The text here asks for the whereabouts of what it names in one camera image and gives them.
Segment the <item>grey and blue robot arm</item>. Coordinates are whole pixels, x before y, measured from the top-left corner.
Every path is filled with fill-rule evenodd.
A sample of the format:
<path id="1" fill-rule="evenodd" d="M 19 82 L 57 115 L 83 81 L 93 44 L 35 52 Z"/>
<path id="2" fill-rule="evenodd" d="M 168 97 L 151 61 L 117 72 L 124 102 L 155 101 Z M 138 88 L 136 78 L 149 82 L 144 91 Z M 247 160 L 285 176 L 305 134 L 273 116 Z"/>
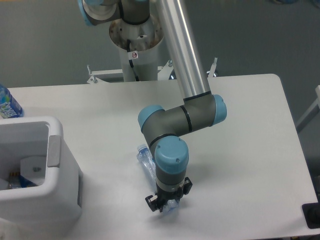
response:
<path id="1" fill-rule="evenodd" d="M 79 11 L 89 26 L 109 23 L 109 37 L 120 55 L 123 79 L 157 79 L 157 51 L 166 41 L 183 104 L 168 110 L 150 105 L 138 114 L 140 130 L 155 166 L 155 193 L 146 197 L 152 211 L 187 195 L 189 149 L 182 136 L 224 121 L 227 107 L 214 95 L 198 58 L 194 36 L 182 0 L 157 0 L 157 16 L 148 0 L 80 0 Z"/>

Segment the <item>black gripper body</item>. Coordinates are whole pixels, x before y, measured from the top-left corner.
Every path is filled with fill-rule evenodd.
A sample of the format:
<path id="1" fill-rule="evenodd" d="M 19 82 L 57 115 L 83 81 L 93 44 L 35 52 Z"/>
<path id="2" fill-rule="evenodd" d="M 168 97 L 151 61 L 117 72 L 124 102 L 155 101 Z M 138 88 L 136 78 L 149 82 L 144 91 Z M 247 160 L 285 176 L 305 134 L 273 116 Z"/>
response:
<path id="1" fill-rule="evenodd" d="M 182 187 L 178 187 L 176 191 L 164 191 L 163 189 L 157 187 L 157 204 L 158 205 L 166 205 L 169 200 L 175 200 L 177 202 L 180 201 L 180 199 L 184 195 L 184 191 Z"/>

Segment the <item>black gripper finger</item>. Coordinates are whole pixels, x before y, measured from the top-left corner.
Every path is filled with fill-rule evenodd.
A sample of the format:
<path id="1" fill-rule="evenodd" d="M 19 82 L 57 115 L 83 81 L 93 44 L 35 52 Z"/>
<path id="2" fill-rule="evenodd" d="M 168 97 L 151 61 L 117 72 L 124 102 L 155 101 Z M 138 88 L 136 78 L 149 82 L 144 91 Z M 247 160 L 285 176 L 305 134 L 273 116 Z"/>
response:
<path id="1" fill-rule="evenodd" d="M 190 178 L 185 177 L 183 184 L 177 188 L 176 201 L 179 202 L 184 195 L 188 195 L 192 186 L 193 183 L 191 182 Z"/>
<path id="2" fill-rule="evenodd" d="M 164 206 L 166 205 L 166 201 L 159 197 L 157 194 L 149 195 L 145 198 L 145 201 L 152 212 L 159 211 L 160 213 L 163 212 Z"/>

